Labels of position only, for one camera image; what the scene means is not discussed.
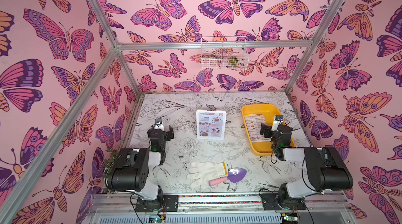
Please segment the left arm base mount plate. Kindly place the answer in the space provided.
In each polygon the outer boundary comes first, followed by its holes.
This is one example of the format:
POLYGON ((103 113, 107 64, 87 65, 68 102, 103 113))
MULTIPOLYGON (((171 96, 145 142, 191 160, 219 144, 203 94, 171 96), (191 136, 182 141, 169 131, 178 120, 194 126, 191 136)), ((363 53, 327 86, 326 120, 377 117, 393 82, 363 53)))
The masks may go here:
POLYGON ((138 199, 136 212, 177 212, 179 207, 178 195, 160 195, 155 200, 146 201, 138 199))

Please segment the potted green plant white pot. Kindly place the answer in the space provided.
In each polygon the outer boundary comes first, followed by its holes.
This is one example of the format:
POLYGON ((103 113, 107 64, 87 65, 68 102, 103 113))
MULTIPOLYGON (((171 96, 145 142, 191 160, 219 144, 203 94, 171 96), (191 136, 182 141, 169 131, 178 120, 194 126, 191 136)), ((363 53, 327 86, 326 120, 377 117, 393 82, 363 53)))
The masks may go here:
POLYGON ((115 160, 118 158, 119 150, 111 149, 111 150, 107 150, 106 152, 107 152, 107 158, 104 161, 104 182, 105 182, 104 192, 105 193, 109 191, 109 189, 107 188, 107 183, 106 183, 108 171, 109 171, 110 167, 114 164, 115 160))

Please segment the yellow plastic tray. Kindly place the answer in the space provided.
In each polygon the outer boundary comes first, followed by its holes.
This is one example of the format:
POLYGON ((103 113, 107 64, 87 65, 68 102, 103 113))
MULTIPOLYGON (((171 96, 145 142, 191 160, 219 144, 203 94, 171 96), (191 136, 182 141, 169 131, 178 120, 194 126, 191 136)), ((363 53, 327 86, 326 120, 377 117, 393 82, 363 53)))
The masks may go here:
POLYGON ((273 104, 249 104, 241 109, 251 151, 255 156, 269 156, 273 153, 271 140, 278 138, 277 126, 283 122, 283 115, 273 104))

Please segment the aluminium front rail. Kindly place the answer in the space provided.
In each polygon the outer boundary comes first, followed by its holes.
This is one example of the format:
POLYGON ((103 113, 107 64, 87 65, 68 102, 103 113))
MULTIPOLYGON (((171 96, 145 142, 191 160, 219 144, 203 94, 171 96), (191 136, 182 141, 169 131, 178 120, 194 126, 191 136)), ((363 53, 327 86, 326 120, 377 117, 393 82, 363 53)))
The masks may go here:
POLYGON ((173 193, 177 212, 136 212, 136 196, 98 195, 85 224, 356 224, 358 221, 341 193, 306 198, 306 210, 264 210, 261 192, 173 193))

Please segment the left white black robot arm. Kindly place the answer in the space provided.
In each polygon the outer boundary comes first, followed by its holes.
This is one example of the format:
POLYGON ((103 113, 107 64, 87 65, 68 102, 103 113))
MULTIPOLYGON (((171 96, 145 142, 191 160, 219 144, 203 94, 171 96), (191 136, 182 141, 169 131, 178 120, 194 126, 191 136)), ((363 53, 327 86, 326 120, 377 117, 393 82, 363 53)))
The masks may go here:
POLYGON ((147 148, 124 148, 105 172, 105 185, 110 191, 129 192, 146 202, 163 202, 159 185, 148 180, 150 170, 163 165, 166 143, 174 138, 174 129, 154 125, 148 132, 150 146, 147 148))

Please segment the dim sum menu sheet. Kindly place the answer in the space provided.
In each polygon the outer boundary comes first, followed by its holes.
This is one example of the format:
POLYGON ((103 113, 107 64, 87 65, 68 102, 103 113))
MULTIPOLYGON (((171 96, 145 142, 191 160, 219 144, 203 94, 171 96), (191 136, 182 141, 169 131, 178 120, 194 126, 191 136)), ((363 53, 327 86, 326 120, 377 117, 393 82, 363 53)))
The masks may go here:
POLYGON ((245 127, 252 143, 268 142, 271 138, 266 138, 260 134, 261 124, 267 124, 263 114, 245 115, 245 127))

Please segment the purple pink garden trowel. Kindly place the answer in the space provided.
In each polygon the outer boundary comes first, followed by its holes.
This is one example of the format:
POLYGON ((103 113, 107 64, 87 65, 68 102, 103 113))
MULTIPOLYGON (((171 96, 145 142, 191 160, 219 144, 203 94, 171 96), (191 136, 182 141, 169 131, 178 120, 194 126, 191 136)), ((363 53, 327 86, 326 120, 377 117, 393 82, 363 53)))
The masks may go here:
POLYGON ((210 187, 213 187, 226 181, 238 183, 242 181, 246 175, 247 170, 243 168, 232 168, 228 171, 228 174, 225 177, 210 180, 208 184, 210 187))

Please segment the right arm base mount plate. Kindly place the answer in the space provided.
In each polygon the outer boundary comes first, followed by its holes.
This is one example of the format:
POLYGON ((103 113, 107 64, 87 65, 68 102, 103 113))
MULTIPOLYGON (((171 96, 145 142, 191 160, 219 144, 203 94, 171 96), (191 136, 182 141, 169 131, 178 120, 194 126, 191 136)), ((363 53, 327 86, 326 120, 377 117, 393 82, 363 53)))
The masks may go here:
POLYGON ((307 207, 302 199, 294 199, 287 196, 278 196, 274 193, 260 194, 264 210, 306 210, 307 207))

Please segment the white work glove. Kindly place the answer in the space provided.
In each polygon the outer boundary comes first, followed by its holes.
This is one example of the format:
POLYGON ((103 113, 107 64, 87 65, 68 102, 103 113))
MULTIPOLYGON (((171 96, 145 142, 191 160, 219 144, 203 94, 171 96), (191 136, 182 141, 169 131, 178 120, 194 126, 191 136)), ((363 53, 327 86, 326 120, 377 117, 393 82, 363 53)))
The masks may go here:
POLYGON ((228 173, 225 162, 192 162, 188 168, 187 179, 191 180, 190 188, 206 189, 209 181, 225 177, 228 173))

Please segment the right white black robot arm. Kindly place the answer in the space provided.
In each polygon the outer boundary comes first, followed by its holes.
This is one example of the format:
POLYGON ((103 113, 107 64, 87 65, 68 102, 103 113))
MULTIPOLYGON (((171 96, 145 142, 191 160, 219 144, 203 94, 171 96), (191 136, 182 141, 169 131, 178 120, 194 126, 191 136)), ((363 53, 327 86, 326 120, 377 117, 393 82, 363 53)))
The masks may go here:
POLYGON ((276 201, 280 208, 294 208, 306 197, 324 191, 352 189, 352 175, 336 148, 292 147, 292 131, 286 124, 276 127, 261 124, 260 135, 271 139, 276 159, 301 164, 301 179, 278 188, 276 201))

